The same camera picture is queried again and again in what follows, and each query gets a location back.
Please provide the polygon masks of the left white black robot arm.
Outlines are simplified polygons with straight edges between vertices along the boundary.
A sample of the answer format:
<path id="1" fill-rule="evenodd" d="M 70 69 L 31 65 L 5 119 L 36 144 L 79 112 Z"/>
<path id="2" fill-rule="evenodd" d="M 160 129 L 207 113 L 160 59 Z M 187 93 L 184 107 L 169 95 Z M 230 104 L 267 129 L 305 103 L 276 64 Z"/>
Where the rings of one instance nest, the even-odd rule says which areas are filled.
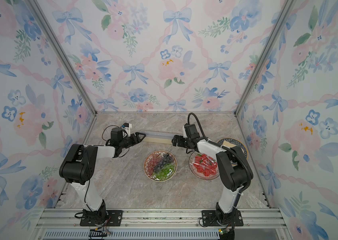
<path id="1" fill-rule="evenodd" d="M 60 177 L 75 189 L 84 204 L 83 210 L 75 215 L 83 227 L 103 227 L 111 219 L 105 201 L 91 183 L 97 159 L 121 158 L 124 149 L 129 150 L 146 137 L 144 133 L 131 133 L 131 125 L 127 123 L 112 128 L 105 145 L 73 144 L 59 170 Z"/>

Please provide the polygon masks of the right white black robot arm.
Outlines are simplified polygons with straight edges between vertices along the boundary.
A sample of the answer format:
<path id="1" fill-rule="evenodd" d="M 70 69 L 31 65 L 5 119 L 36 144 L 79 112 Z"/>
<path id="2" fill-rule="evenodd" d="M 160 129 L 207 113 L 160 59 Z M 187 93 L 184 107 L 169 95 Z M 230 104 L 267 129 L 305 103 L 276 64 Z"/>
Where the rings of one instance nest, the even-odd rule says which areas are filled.
<path id="1" fill-rule="evenodd" d="M 223 193 L 216 204 L 215 222 L 222 226 L 234 224 L 237 205 L 242 193 L 253 179 L 247 158 L 240 147 L 227 147 L 200 135 L 194 124 L 185 124 L 184 135 L 175 135 L 172 145 L 206 154 L 217 161 Z"/>

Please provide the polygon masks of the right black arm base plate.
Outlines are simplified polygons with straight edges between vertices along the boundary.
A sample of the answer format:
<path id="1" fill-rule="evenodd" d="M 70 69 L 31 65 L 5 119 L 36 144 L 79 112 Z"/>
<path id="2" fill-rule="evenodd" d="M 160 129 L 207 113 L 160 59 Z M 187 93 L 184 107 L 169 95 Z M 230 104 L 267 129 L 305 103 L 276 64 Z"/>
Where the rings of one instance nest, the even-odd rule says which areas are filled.
<path id="1" fill-rule="evenodd" d="M 218 210 L 202 210 L 200 220 L 202 227 L 243 227 L 243 217 L 239 210 L 233 210 L 229 214 L 224 214 Z"/>

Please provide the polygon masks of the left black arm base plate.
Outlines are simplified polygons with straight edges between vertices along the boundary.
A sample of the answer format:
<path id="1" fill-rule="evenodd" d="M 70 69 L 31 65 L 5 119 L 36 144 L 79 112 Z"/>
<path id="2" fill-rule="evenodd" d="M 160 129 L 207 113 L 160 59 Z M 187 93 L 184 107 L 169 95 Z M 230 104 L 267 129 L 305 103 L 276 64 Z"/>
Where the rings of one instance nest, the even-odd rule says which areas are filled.
<path id="1" fill-rule="evenodd" d="M 120 227 L 122 218 L 122 210 L 107 210 L 105 212 L 83 210 L 75 214 L 77 219 L 80 219 L 81 227 Z"/>

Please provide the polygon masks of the cream plastic wrap dispenser box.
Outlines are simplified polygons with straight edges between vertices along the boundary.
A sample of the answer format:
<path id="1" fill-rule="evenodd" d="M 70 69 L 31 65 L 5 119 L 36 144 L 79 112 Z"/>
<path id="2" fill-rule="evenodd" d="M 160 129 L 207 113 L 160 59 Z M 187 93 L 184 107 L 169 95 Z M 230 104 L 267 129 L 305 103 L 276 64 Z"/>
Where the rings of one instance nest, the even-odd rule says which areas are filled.
<path id="1" fill-rule="evenodd" d="M 174 133 L 155 132 L 155 131 L 141 131 L 141 133 L 146 135 L 143 139 L 144 142 L 167 144 L 167 145 L 172 145 L 172 139 L 176 135 Z"/>

